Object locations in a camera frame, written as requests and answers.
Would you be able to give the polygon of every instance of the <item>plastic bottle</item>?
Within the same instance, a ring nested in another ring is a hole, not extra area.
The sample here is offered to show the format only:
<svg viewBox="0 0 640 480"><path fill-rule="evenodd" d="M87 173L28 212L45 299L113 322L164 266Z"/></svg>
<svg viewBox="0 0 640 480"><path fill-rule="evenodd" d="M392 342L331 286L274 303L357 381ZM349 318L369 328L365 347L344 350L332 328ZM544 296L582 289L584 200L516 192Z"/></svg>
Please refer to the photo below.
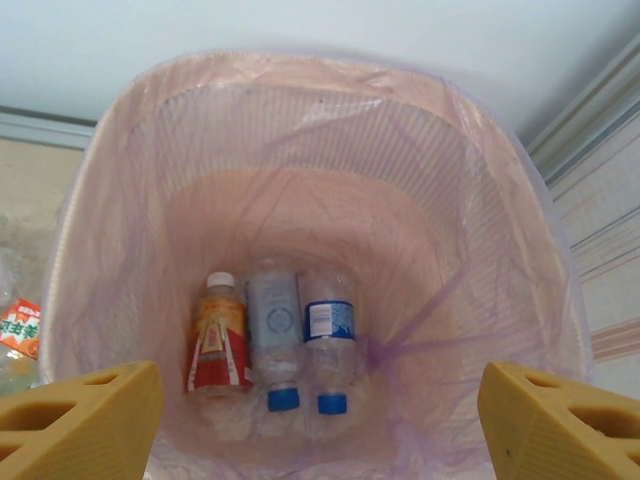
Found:
<svg viewBox="0 0 640 480"><path fill-rule="evenodd" d="M307 366L315 380L318 412L347 413L347 386L355 373L353 285L345 274L316 269L301 279Z"/></svg>
<svg viewBox="0 0 640 480"><path fill-rule="evenodd" d="M207 278L194 324L187 391L206 389L214 395L246 393L253 385L246 307L233 275L216 272Z"/></svg>
<svg viewBox="0 0 640 480"><path fill-rule="evenodd" d="M260 272L247 284L251 352L256 373L268 386L271 412L300 406L302 324L295 273Z"/></svg>

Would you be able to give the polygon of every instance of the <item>plastic trash bag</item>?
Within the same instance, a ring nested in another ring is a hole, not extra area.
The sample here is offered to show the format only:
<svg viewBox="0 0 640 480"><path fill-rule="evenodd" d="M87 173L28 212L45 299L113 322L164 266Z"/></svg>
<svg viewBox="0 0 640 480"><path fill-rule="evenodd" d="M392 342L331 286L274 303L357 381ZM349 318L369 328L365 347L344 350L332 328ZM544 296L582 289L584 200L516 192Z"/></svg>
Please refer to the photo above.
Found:
<svg viewBox="0 0 640 480"><path fill-rule="evenodd" d="M272 254L355 278L365 395L332 424L184 393L207 274ZM66 199L44 315L48 381L157 362L154 480L480 472L488 361L591 368L570 253L518 141L440 78L320 59L201 54L136 80Z"/></svg>

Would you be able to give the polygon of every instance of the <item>pink trash bag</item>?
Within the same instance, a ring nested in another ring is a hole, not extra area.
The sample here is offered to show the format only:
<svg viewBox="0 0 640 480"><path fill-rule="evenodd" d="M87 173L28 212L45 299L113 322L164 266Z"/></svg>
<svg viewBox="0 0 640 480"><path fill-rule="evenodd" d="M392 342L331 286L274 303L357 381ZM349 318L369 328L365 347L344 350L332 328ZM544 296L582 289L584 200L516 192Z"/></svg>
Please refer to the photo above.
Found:
<svg viewBox="0 0 640 480"><path fill-rule="evenodd" d="M185 393L206 276L274 254L354 279L346 415L317 415L304 385L285 414L260 386ZM478 478L487 362L591 370L572 259L518 141L440 78L321 59L201 54L137 79L67 196L43 305L45 381L158 364L153 480Z"/></svg>

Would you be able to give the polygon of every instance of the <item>yellow plastic object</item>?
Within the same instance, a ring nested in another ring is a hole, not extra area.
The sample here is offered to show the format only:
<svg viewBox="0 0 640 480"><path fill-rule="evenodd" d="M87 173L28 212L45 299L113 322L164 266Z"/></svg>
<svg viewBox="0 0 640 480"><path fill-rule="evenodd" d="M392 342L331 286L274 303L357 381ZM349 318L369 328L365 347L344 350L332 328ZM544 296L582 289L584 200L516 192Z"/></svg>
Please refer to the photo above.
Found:
<svg viewBox="0 0 640 480"><path fill-rule="evenodd" d="M0 479L140 480L164 403L135 362L0 398Z"/></svg>
<svg viewBox="0 0 640 480"><path fill-rule="evenodd" d="M498 480L640 479L640 402L490 363L478 411Z"/></svg>

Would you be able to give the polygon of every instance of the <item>clear plastic bottle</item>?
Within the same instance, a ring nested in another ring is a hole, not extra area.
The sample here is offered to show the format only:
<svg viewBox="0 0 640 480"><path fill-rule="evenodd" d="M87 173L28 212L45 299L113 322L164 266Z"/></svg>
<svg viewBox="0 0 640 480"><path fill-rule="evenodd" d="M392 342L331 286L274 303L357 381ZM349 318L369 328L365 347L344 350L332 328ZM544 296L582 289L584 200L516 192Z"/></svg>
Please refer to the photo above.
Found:
<svg viewBox="0 0 640 480"><path fill-rule="evenodd" d="M260 272L247 283L253 365L268 385L271 412L300 406L297 380L302 369L302 324L296 274Z"/></svg>
<svg viewBox="0 0 640 480"><path fill-rule="evenodd" d="M347 413L347 386L355 374L353 285L347 275L325 268L301 278L305 305L307 366L315 380L318 412Z"/></svg>

